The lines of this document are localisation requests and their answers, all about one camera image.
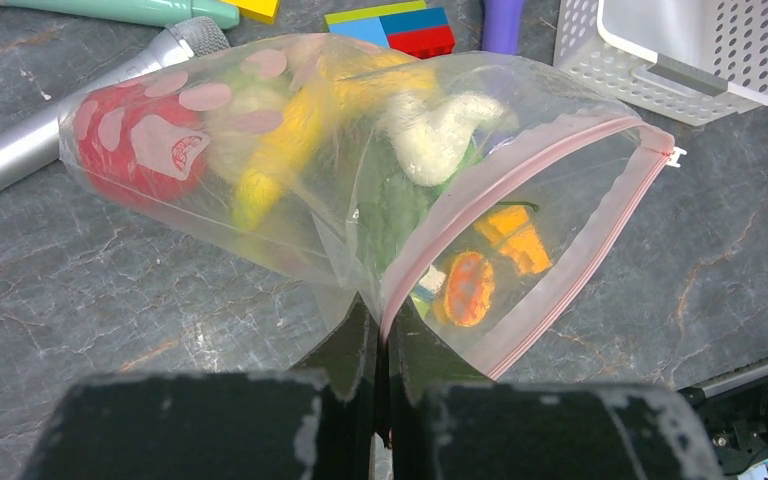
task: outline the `basket handle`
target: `basket handle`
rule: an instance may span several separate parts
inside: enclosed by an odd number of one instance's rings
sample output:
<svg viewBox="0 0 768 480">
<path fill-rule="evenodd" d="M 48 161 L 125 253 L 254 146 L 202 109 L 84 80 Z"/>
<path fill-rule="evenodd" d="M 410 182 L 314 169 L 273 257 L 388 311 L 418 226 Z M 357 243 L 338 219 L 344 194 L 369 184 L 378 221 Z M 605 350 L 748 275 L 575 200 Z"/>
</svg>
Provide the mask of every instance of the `basket handle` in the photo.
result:
<svg viewBox="0 0 768 480">
<path fill-rule="evenodd" d="M 726 79 L 660 53 L 647 71 L 711 97 L 728 91 Z"/>
</svg>

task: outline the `plastic bag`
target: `plastic bag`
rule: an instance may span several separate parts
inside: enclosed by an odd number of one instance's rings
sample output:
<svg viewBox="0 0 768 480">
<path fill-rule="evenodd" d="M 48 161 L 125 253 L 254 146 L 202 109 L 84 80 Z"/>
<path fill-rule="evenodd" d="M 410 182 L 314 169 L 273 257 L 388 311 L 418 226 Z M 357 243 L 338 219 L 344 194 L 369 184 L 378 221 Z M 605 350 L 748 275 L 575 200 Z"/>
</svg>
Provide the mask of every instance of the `plastic bag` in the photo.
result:
<svg viewBox="0 0 768 480">
<path fill-rule="evenodd" d="M 673 139 L 551 67 L 258 41 L 88 94 L 61 157 L 92 191 L 267 268 L 412 298 L 498 377 L 583 287 Z"/>
</svg>

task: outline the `blue lego brick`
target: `blue lego brick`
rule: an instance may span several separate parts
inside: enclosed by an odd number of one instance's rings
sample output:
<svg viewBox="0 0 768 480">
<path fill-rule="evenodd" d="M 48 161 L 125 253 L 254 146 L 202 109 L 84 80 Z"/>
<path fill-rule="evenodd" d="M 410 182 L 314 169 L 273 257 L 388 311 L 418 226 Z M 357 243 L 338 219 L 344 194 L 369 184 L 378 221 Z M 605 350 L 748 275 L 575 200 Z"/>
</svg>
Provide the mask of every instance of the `blue lego brick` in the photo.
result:
<svg viewBox="0 0 768 480">
<path fill-rule="evenodd" d="M 414 12 L 394 13 L 379 17 L 381 26 L 387 35 L 415 32 L 426 28 L 442 27 L 449 24 L 443 7 L 416 10 Z"/>
<path fill-rule="evenodd" d="M 381 26 L 379 18 L 364 18 L 351 22 L 336 23 L 329 25 L 328 31 L 387 48 L 390 46 L 390 43 L 387 41 L 387 34 L 384 33 L 384 28 Z"/>
</svg>

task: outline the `yellow toy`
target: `yellow toy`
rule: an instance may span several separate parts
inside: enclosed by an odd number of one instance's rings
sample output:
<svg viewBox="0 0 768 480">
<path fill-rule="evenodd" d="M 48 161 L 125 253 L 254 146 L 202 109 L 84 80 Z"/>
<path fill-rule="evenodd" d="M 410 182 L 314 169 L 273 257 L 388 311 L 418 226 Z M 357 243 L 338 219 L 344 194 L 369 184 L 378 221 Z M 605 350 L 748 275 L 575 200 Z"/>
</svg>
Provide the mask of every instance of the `yellow toy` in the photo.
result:
<svg viewBox="0 0 768 480">
<path fill-rule="evenodd" d="M 310 47 L 301 50 L 309 53 Z M 414 57 L 393 50 L 346 50 L 323 49 L 320 55 L 305 55 L 309 61 L 302 64 L 294 59 L 296 55 L 288 54 L 290 65 L 295 66 L 293 85 L 298 91 L 284 107 L 284 122 L 260 137 L 240 177 L 233 214 L 239 228 L 258 227 L 283 197 L 285 185 L 296 183 L 328 132 L 360 113 L 381 107 L 397 92 L 412 91 L 427 98 L 436 89 L 430 69 L 393 69 L 357 77 L 414 62 Z M 354 59 L 347 58 L 352 54 Z"/>
<path fill-rule="evenodd" d="M 278 15 L 280 0 L 223 0 L 240 9 L 243 16 L 272 25 Z"/>
<path fill-rule="evenodd" d="M 287 98 L 279 93 L 279 88 L 271 88 L 268 84 L 250 85 L 240 87 L 245 92 L 231 100 L 226 110 L 235 115 L 249 114 L 252 112 L 271 110 L 280 112 L 287 103 Z M 205 118 L 205 124 L 216 133 L 211 138 L 208 147 L 210 155 L 207 164 L 213 173 L 223 180 L 234 185 L 240 179 L 245 161 L 256 148 L 259 138 L 256 133 L 241 131 L 240 129 L 222 128 L 227 122 L 224 116 Z"/>
</svg>

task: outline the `yellow block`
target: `yellow block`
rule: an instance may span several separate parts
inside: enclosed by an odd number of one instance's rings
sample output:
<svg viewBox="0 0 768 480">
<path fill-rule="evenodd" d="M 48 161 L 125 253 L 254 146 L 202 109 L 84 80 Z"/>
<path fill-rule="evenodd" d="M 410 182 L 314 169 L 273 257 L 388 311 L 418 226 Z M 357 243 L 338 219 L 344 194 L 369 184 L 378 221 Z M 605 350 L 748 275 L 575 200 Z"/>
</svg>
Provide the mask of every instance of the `yellow block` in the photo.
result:
<svg viewBox="0 0 768 480">
<path fill-rule="evenodd" d="M 240 9 L 244 17 L 252 18 L 258 22 L 275 23 L 278 14 L 278 4 L 281 0 L 222 0 L 225 3 L 235 5 Z"/>
<path fill-rule="evenodd" d="M 528 221 L 524 206 L 503 208 L 478 220 L 474 226 L 499 253 L 514 261 L 520 276 L 540 273 L 552 265 L 537 229 Z"/>
<path fill-rule="evenodd" d="M 353 22 L 355 20 L 394 15 L 396 13 L 415 12 L 417 10 L 425 10 L 425 8 L 425 0 L 414 0 L 411 2 L 393 3 L 391 5 L 360 8 L 348 12 L 329 13 L 328 15 L 325 15 L 325 24 L 335 25 L 338 23 Z"/>
</svg>

